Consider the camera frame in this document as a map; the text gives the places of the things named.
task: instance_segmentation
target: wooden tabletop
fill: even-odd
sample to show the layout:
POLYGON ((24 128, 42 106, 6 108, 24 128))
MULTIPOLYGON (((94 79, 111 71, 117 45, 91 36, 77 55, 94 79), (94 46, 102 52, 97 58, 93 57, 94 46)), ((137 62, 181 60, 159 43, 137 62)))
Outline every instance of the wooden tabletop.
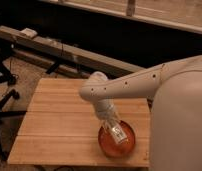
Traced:
POLYGON ((117 99, 122 120, 136 134, 127 158, 107 158, 98 144, 100 121, 78 90, 81 79, 41 79, 8 158, 9 164, 149 166, 150 113, 146 99, 117 99))

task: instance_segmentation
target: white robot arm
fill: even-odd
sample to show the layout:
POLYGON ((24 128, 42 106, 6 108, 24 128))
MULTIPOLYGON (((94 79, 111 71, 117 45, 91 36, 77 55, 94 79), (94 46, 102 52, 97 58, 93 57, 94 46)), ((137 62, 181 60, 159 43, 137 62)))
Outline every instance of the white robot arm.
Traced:
POLYGON ((202 171, 202 56, 164 63, 114 80, 95 72, 80 89, 99 119, 110 99, 153 99, 150 170, 202 171))

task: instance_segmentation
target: wood plank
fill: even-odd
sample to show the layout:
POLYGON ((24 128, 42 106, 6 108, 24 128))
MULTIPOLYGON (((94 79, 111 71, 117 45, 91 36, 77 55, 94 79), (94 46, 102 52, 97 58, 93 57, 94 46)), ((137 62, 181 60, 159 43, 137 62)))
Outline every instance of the wood plank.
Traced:
POLYGON ((40 36, 36 36, 34 39, 29 39, 22 36, 19 30, 6 26, 0 26, 0 38, 93 68, 95 70, 109 73, 116 77, 127 75, 142 69, 142 67, 127 62, 116 60, 67 44, 62 44, 60 42, 52 44, 48 39, 40 36))
POLYGON ((147 139, 139 139, 128 158, 104 156, 97 138, 18 136, 10 153, 9 164, 147 167, 147 139))
POLYGON ((9 164, 149 166, 149 109, 145 99, 117 99, 120 118, 136 134, 136 148, 125 158, 107 158, 98 144, 100 121, 78 90, 83 80, 43 78, 32 98, 9 155, 9 164), (49 93, 55 87, 66 93, 49 93))
MULTIPOLYGON (((128 113, 120 114, 120 118, 131 125, 137 138, 149 138, 147 115, 128 113)), ((46 113, 44 117, 38 112, 30 112, 24 117, 18 135, 97 138, 100 127, 101 122, 93 113, 46 113)))
MULTIPOLYGON (((32 102, 30 103, 28 107, 29 112, 76 112, 81 113, 82 111, 87 111, 89 113, 93 113, 94 109, 92 105, 89 102, 83 101, 79 98, 79 100, 73 99, 73 98, 65 98, 64 96, 58 96, 58 94, 49 94, 49 93, 43 93, 42 95, 35 93, 35 95, 32 98, 32 102)), ((149 112, 149 109, 147 107, 146 102, 144 101, 144 104, 137 104, 137 100, 131 100, 131 99, 116 99, 113 100, 116 108, 119 113, 131 113, 131 112, 137 112, 137 113, 147 113, 149 112)))

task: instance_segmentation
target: orange bowl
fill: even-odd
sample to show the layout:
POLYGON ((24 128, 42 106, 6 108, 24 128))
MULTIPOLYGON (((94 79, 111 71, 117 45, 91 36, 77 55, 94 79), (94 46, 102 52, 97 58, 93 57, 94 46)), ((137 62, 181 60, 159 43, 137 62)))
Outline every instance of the orange bowl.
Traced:
POLYGON ((98 142, 102 151, 108 157, 125 157, 131 154, 135 148, 136 141, 133 129, 124 121, 120 122, 120 126, 127 135, 127 140, 120 144, 115 143, 109 131, 105 131, 103 127, 99 130, 98 142))

